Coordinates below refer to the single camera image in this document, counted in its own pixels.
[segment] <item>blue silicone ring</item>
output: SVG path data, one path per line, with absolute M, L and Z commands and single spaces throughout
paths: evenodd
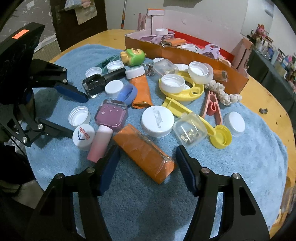
M 116 100 L 123 101 L 127 106 L 131 105 L 137 97 L 138 90 L 133 84 L 127 84 L 119 92 Z

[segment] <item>fluffy blue towel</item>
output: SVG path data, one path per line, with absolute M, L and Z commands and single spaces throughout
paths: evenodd
M 68 80 L 80 91 L 81 81 L 88 68 L 120 50 L 101 45 L 85 45 L 61 57 L 56 64 L 67 68 Z M 151 97 L 154 105 L 162 105 L 165 96 L 158 88 L 159 76 L 149 78 Z M 68 123 L 70 111 L 80 105 L 53 88 L 35 89 L 37 115 L 59 125 L 72 128 Z M 105 93 L 89 100 L 85 105 L 92 119 L 90 125 L 97 129 L 94 115 L 105 99 Z M 187 106 L 192 111 L 201 112 L 205 94 Z M 275 221 L 284 191 L 287 172 L 287 151 L 279 137 L 273 133 L 263 119 L 240 103 L 229 107 L 221 105 L 222 116 L 231 111 L 242 115 L 246 130 L 240 137 L 234 137 L 230 146 L 223 150 L 212 146 L 209 139 L 189 149 L 189 155 L 199 160 L 202 166 L 217 174 L 242 175 L 252 191 L 264 215 L 267 225 Z M 127 123 L 142 133 L 140 118 L 144 110 L 129 108 Z M 214 117 L 206 120 L 215 126 Z M 151 138 L 165 153 L 175 156 L 180 145 L 173 131 L 164 138 Z M 51 139 L 43 136 L 27 148 L 27 154 L 37 181 L 46 189 L 56 173 L 66 176 L 80 173 L 93 163 L 86 160 L 87 152 L 79 151 L 71 139 Z M 83 235 L 79 214 L 78 198 L 75 196 L 75 219 L 77 229 Z M 212 237 L 219 229 L 223 195 L 218 196 L 216 218 Z M 114 178 L 107 192 L 99 198 L 101 210 L 113 240 L 183 240 L 193 216 L 197 198 L 187 191 L 180 170 L 177 168 L 158 185 L 144 173 L 126 154 L 116 168 Z

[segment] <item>wooden table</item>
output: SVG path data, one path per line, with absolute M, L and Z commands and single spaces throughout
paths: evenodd
M 67 52 L 85 44 L 101 44 L 104 46 L 123 50 L 126 48 L 124 35 L 132 32 L 134 32 L 134 30 L 113 29 L 96 34 L 68 48 L 57 57 L 53 58 L 51 62 L 55 62 Z M 241 95 L 243 96 L 241 103 L 248 107 L 254 113 L 260 115 L 267 123 L 269 128 L 277 133 L 284 145 L 287 147 L 289 160 L 285 190 L 289 187 L 294 186 L 296 178 L 296 150 L 292 124 L 288 114 L 280 105 L 280 103 L 251 76 L 249 78 L 249 82 L 241 92 Z M 259 113 L 260 108 L 267 108 L 268 113 L 266 115 L 261 115 Z M 272 229 L 270 231 L 271 237 L 282 226 L 286 215 L 286 213 L 281 214 L 281 216 L 277 220 L 277 223 L 272 226 Z

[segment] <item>orange pouch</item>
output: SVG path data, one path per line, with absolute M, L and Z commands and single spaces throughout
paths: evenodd
M 113 139 L 158 184 L 176 167 L 171 157 L 131 124 L 125 126 Z
M 136 109 L 143 109 L 152 106 L 153 104 L 146 75 L 143 74 L 139 77 L 130 79 L 130 83 L 138 90 L 137 97 L 133 101 L 132 107 Z

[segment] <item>pink bottle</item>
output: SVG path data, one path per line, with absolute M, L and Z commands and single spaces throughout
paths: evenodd
M 91 144 L 87 159 L 97 162 L 100 158 L 104 157 L 109 141 L 112 137 L 113 130 L 107 126 L 100 125 L 96 131 L 96 135 Z

